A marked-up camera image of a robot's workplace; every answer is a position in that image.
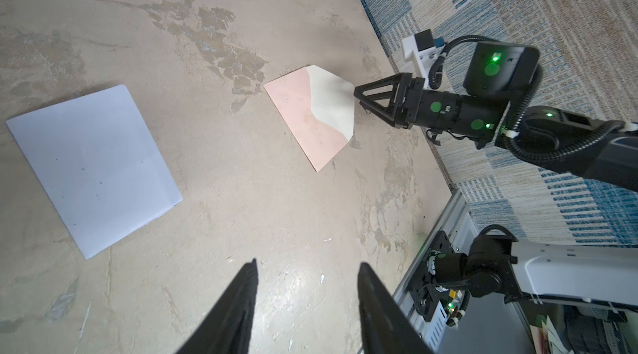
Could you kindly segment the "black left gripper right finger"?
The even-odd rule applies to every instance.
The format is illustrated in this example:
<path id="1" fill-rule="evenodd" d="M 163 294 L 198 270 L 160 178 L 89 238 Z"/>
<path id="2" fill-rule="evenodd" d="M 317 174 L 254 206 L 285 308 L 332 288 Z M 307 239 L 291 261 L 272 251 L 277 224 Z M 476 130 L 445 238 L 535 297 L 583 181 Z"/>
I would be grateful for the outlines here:
<path id="1" fill-rule="evenodd" d="M 360 265 L 357 289 L 364 353 L 432 353 L 368 263 Z"/>

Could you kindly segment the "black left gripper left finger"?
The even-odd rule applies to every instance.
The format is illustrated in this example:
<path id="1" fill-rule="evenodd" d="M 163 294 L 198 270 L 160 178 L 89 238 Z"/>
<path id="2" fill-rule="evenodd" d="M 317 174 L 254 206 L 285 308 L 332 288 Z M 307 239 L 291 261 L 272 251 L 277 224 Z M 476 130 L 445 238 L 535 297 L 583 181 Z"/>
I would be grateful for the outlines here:
<path id="1" fill-rule="evenodd" d="M 249 352 L 259 271 L 254 259 L 244 264 L 179 353 Z"/>

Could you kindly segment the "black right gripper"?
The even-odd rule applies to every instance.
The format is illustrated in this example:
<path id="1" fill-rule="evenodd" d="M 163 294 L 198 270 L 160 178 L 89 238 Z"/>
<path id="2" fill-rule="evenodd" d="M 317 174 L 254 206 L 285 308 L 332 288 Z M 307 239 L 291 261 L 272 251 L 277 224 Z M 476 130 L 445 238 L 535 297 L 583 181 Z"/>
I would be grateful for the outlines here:
<path id="1" fill-rule="evenodd" d="M 430 90 L 425 87 L 424 78 L 411 80 L 411 73 L 398 73 L 357 86 L 354 96 L 366 111 L 396 129 L 410 129 L 414 125 L 430 130 L 435 136 L 448 132 L 477 145 L 492 141 L 508 106 L 506 101 Z M 406 115 L 402 108 L 394 106 L 404 99 Z"/>

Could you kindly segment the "pink envelope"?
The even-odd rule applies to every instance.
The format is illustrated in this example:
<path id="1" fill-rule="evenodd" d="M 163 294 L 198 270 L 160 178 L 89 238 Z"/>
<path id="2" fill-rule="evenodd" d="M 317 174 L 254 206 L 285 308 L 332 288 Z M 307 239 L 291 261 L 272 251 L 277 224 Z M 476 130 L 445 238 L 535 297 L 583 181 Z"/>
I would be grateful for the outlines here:
<path id="1" fill-rule="evenodd" d="M 264 85 L 315 171 L 354 136 L 354 86 L 319 66 L 301 67 Z"/>

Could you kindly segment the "blue floral letter paper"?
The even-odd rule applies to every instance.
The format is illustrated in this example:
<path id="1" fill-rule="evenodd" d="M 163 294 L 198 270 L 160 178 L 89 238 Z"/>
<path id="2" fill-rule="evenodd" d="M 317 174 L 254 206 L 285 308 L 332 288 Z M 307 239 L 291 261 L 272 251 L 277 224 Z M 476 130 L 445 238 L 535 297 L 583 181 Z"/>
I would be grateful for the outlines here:
<path id="1" fill-rule="evenodd" d="M 85 259 L 183 199 L 124 85 L 6 125 Z"/>

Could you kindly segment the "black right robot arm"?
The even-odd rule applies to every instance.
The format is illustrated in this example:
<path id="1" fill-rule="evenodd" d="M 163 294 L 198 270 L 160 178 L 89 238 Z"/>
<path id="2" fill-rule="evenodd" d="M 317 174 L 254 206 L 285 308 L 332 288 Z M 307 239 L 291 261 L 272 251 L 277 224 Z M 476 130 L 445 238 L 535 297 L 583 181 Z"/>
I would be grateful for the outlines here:
<path id="1" fill-rule="evenodd" d="M 447 133 L 478 149 L 494 145 L 536 166 L 557 213 L 577 224 L 599 215 L 614 189 L 636 191 L 637 125 L 536 106 L 542 79 L 537 48 L 464 36 L 435 46 L 425 75 L 399 73 L 358 86 L 354 95 L 395 128 L 423 127 L 432 142 Z M 491 224 L 467 253 L 435 246 L 411 287 L 418 312 L 426 316 L 450 291 L 461 295 L 446 304 L 451 316 L 461 313 L 467 299 L 489 294 L 500 294 L 506 302 L 633 312 L 637 251 L 611 247 L 592 227 L 577 245 L 551 245 Z"/>

